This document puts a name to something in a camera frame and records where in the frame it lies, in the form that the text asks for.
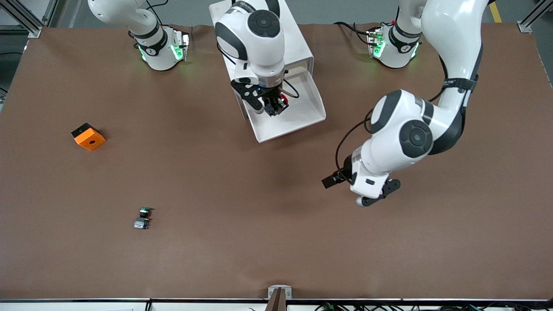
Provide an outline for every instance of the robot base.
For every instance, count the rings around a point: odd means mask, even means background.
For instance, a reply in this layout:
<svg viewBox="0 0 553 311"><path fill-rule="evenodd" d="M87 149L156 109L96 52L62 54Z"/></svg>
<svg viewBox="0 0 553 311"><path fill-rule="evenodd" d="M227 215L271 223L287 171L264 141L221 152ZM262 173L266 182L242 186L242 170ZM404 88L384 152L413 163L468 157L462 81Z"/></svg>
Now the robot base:
<svg viewBox="0 0 553 311"><path fill-rule="evenodd" d="M388 32L391 26L384 26L367 34L367 42L374 43L377 46L369 45L369 54L371 58L378 59L384 66L390 68L401 68L409 63L415 57L416 50L419 47L417 43L407 53L400 53L398 49L390 43Z"/></svg>
<svg viewBox="0 0 553 311"><path fill-rule="evenodd" d="M169 70L176 63L186 61L186 52L188 51L189 35L184 34L168 26L161 26L168 35L167 43L159 51L157 56L150 56L146 51L139 49L142 53L142 59L148 63L150 68L158 71Z"/></svg>

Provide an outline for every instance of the wire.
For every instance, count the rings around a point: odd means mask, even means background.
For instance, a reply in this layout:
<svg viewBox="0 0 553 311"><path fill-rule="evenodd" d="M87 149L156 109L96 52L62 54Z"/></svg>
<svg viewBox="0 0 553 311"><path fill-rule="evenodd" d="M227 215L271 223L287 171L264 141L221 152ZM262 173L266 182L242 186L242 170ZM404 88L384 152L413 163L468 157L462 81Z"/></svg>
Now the wire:
<svg viewBox="0 0 553 311"><path fill-rule="evenodd" d="M23 53L21 53L21 52L7 52L7 53L0 53L0 55L9 55L9 54L19 54L19 55L23 55Z"/></svg>
<svg viewBox="0 0 553 311"><path fill-rule="evenodd" d="M300 98L300 93L298 92L298 90L296 90L296 88L295 88L292 84L290 84L290 82L288 82L286 79L283 79L283 80L284 80L284 82L286 82L286 84L288 84L288 86L290 86L290 87L292 88L292 90L294 90L294 92L296 92L297 95L293 95L292 93L290 93L290 92L284 90L283 88L280 88L280 90L281 90L283 93L285 93L286 95L292 97L293 99L298 99L298 98Z"/></svg>
<svg viewBox="0 0 553 311"><path fill-rule="evenodd" d="M440 95L442 95L442 93L444 92L444 88L442 88L440 90L440 92L438 92L438 94L436 94L436 96L432 97L430 100L428 100L429 102L433 102L436 100L436 98L440 97Z"/></svg>
<svg viewBox="0 0 553 311"><path fill-rule="evenodd" d="M342 173L342 169L340 168L340 164L338 163L338 153L340 152L340 147L342 146L342 144L344 143L344 141L346 141L346 138L349 136L349 134L351 134L353 131L355 131L356 128L358 128L359 126L361 126L361 124L364 124L364 127L365 127L365 130L370 134L371 131L367 128L367 121L368 121L368 116L371 115L373 113L373 110L374 108L372 108L371 110L369 110L369 112L367 112L367 114L365 115L365 118L363 119L363 121L357 123L355 126L353 126L345 135L344 137L342 138L342 140L340 141L340 143L338 144L338 147L336 147L336 154L334 156L334 160L336 162L336 168L338 169L338 174L343 178L345 179L350 185L353 184L353 181L349 178L346 178L344 176L344 174Z"/></svg>
<svg viewBox="0 0 553 311"><path fill-rule="evenodd" d="M359 34L359 31L357 30L357 27L355 27L355 23L353 23L353 29L355 31L355 34L357 35L357 37L359 38L359 40L361 40L361 42L367 44L367 45L370 45L370 46L377 46L376 43L369 43L365 40L363 40L363 38L361 38L361 35Z"/></svg>
<svg viewBox="0 0 553 311"><path fill-rule="evenodd" d="M147 302L146 302L146 307L144 308L144 311L150 311L152 309L152 299L150 298Z"/></svg>
<svg viewBox="0 0 553 311"><path fill-rule="evenodd" d="M351 31L353 31L353 32L357 32L357 33L359 33L359 34L367 34L367 33L364 33L364 32L362 32L362 31L360 31L360 30L357 30L357 29L354 28L354 27L351 27L349 24L344 23L344 22L336 22L336 23L334 23L334 25L346 26L347 28L349 28L349 29L350 29Z"/></svg>
<svg viewBox="0 0 553 311"><path fill-rule="evenodd" d="M164 5L167 4L167 2L169 2L169 0L166 0L164 3L156 4L156 5L153 6L153 5L150 4L150 2L148 0L146 0L146 3L149 5L149 7L146 8L146 10L147 9L152 9L152 12L154 13L155 17L158 19L158 21L161 25L163 25L163 23L161 22L161 19L159 18L158 14L155 12L154 7L164 6Z"/></svg>
<svg viewBox="0 0 553 311"><path fill-rule="evenodd" d="M166 5L168 2L169 2L169 0L165 0L165 2L159 3L159 4L154 4L153 6L150 6L150 4L148 3L149 7L147 7L146 10L147 10L147 9L151 9L151 8L155 8L155 7L164 6L164 5Z"/></svg>
<svg viewBox="0 0 553 311"><path fill-rule="evenodd" d="M217 43L217 50L219 50L219 52L221 52L221 54L223 54L228 60L230 60L231 63L236 65L236 62L234 60L232 60L231 57L227 55L227 53L225 53L225 52L223 52L223 50L221 50L221 46L219 45L219 42Z"/></svg>
<svg viewBox="0 0 553 311"><path fill-rule="evenodd" d="M355 32L355 34L357 35L357 37L359 38L359 40L361 40L361 42L363 42L363 43L365 43L365 44L367 44L367 45L370 45L370 46L376 46L375 43L369 43L369 42L363 40L363 38L361 38L361 35L362 35L362 34L363 34L363 35L367 35L367 32L374 31L375 29L378 28L378 26L375 26L375 27L373 27L373 28L371 28L371 29L367 29L367 31L365 31L365 32L362 32L362 31L360 31L360 30L357 29L357 27L355 26L355 23L353 23L353 26L350 26L350 25L348 25L348 24L346 24L346 23L344 23L344 22L336 22L336 23L334 23L334 25L343 25L343 26L346 26L349 30Z"/></svg>

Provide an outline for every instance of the yellow floor stripe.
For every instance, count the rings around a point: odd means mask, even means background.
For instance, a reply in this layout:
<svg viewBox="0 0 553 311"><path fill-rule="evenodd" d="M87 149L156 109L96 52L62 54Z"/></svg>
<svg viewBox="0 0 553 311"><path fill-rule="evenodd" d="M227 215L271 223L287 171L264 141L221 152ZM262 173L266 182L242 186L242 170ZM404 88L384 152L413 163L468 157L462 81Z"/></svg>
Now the yellow floor stripe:
<svg viewBox="0 0 553 311"><path fill-rule="evenodd" d="M499 10L497 10L497 5L495 2L489 5L489 10L492 11L493 21L496 23L502 23L501 16L499 15Z"/></svg>

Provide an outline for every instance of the black cable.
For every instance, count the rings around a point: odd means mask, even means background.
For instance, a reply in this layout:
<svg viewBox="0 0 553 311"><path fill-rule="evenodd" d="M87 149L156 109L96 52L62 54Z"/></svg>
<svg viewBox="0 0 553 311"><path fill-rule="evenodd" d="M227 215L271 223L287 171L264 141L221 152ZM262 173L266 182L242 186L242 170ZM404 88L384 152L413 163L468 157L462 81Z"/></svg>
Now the black cable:
<svg viewBox="0 0 553 311"><path fill-rule="evenodd" d="M358 128L359 126L361 126L361 124L365 124L365 129L367 130L368 133L370 133L370 130L367 128L367 121L368 121L368 116L370 114L372 114L374 109L371 109L369 110L369 112L367 112L367 114L365 115L365 118L363 119L363 121L357 123L355 126L353 126L345 135L344 137L342 138L342 140L340 141L340 143L338 144L338 147L336 147L336 154L334 156L334 160L336 162L336 168L338 169L338 174L343 178L345 179L350 185L353 184L353 181L350 180L349 178L346 178L343 174L342 174L342 169L340 168L340 164L338 163L338 153L340 152L340 147L342 146L342 144L344 143L344 141L346 141L346 138L349 136L349 134L351 134L353 131L355 131L356 128Z"/></svg>
<svg viewBox="0 0 553 311"><path fill-rule="evenodd" d="M152 309L152 299L149 299L146 302L146 307L144 308L144 311L150 311Z"/></svg>
<svg viewBox="0 0 553 311"><path fill-rule="evenodd" d="M219 45L219 42L217 43L217 50L219 50L219 52L221 52L221 54L223 54L228 60L230 60L231 63L236 65L236 62L234 60L232 60L232 58L230 56L228 56L227 53L225 53L225 52L223 52L223 50L221 50L221 46Z"/></svg>
<svg viewBox="0 0 553 311"><path fill-rule="evenodd" d="M168 2L169 2L169 0L165 0L165 2L164 2L164 3L154 4L153 6L149 6L149 7L147 7L147 8L146 8L146 10L147 10L147 9L151 9L151 8L155 8L155 7L161 7L161 6L164 6L164 5L166 5L166 4L168 3Z"/></svg>
<svg viewBox="0 0 553 311"><path fill-rule="evenodd" d="M359 31L357 31L357 27L355 27L355 23L353 23L353 29L355 31L355 34L357 35L357 37L359 38L359 40L361 40L361 42L367 44L367 45L370 45L370 46L377 46L376 43L369 43L365 40L363 40L363 38L361 38L361 35L359 35Z"/></svg>
<svg viewBox="0 0 553 311"><path fill-rule="evenodd" d="M369 43L369 42L363 40L363 38L361 38L361 35L362 35L362 34L363 34L363 35L367 35L367 32L374 31L375 29L378 28L378 26L375 26L375 27L373 27L373 28L371 28L371 29L367 29L367 31L365 31L365 32L362 32L362 31L360 31L360 30L357 29L357 27L355 26L355 23L353 23L353 26L350 26L350 25L348 25L348 24L346 24L346 23L344 23L344 22L336 22L336 23L334 23L334 25L343 25L343 26L346 26L349 30L353 31L353 32L357 35L357 37L359 38L359 40L361 40L361 42L363 42L363 43L365 43L365 44L367 44L367 45L370 45L370 46L377 46L375 43Z"/></svg>
<svg viewBox="0 0 553 311"><path fill-rule="evenodd" d="M296 94L297 94L296 96L292 96L292 95L288 95L288 96L292 97L293 99L298 99L298 98L300 98L300 93L298 92L298 90L296 90L296 88L295 88L292 84L290 84L290 82L288 82L286 79L283 79L283 80L284 80L284 82L286 82L286 84L288 84L288 86L290 86L290 87L292 88L292 90L294 90L294 92L296 92Z"/></svg>
<svg viewBox="0 0 553 311"><path fill-rule="evenodd" d="M150 4L150 2L148 0L146 0L146 3L149 5L149 7L147 9L152 9L152 12L154 13L155 17L158 19L158 22L163 25L163 23L161 22L161 19L159 18L158 14L155 12L154 10L154 6Z"/></svg>
<svg viewBox="0 0 553 311"><path fill-rule="evenodd" d="M440 97L440 95L442 95L442 93L444 92L444 89L442 88L440 90L440 92L438 92L438 94L436 94L436 96L432 97L430 100L428 100L429 102L433 102L436 100L436 98Z"/></svg>
<svg viewBox="0 0 553 311"><path fill-rule="evenodd" d="M442 57L440 57L440 64L442 64L442 70L444 71L444 80L447 79L447 68L446 68L446 64L444 63L444 60L442 59ZM433 102L436 100L436 98L440 97L440 95L442 95L442 93L444 92L444 88L442 87L440 92L438 92L438 94L436 94L436 96L432 97L432 99L429 100L429 102Z"/></svg>
<svg viewBox="0 0 553 311"><path fill-rule="evenodd" d="M346 26L347 28L349 28L353 32L357 32L359 34L367 34L367 33L361 32L360 30L355 29L354 27L351 27L349 24L344 23L344 22L336 22L336 23L334 23L334 25Z"/></svg>
<svg viewBox="0 0 553 311"><path fill-rule="evenodd" d="M23 53L21 53L21 52L6 52L6 53L0 53L0 55L8 55L8 54L19 54L19 55L23 55Z"/></svg>

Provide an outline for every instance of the green led light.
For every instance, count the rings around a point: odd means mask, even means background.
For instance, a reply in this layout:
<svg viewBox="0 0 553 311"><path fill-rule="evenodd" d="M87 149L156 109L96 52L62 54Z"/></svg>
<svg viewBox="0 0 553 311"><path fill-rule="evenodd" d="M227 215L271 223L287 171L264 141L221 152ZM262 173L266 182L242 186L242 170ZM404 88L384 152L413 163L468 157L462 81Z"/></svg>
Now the green led light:
<svg viewBox="0 0 553 311"><path fill-rule="evenodd" d="M182 59L182 49L180 47L171 45L171 51L173 51L173 54L175 54L175 58L177 60Z"/></svg>
<svg viewBox="0 0 553 311"><path fill-rule="evenodd" d="M138 46L138 50L140 51L140 54L142 54L142 59L146 61L146 56L144 56L144 51L142 51L142 48Z"/></svg>
<svg viewBox="0 0 553 311"><path fill-rule="evenodd" d="M416 45L415 45L415 47L413 48L413 54L411 54L411 58L415 57L415 55L416 55L416 48L418 48L418 47L419 47L419 43L417 42Z"/></svg>
<svg viewBox="0 0 553 311"><path fill-rule="evenodd" d="M380 41L380 43L374 48L374 57L379 58L382 55L382 50L384 50L385 46L386 42L384 40Z"/></svg>

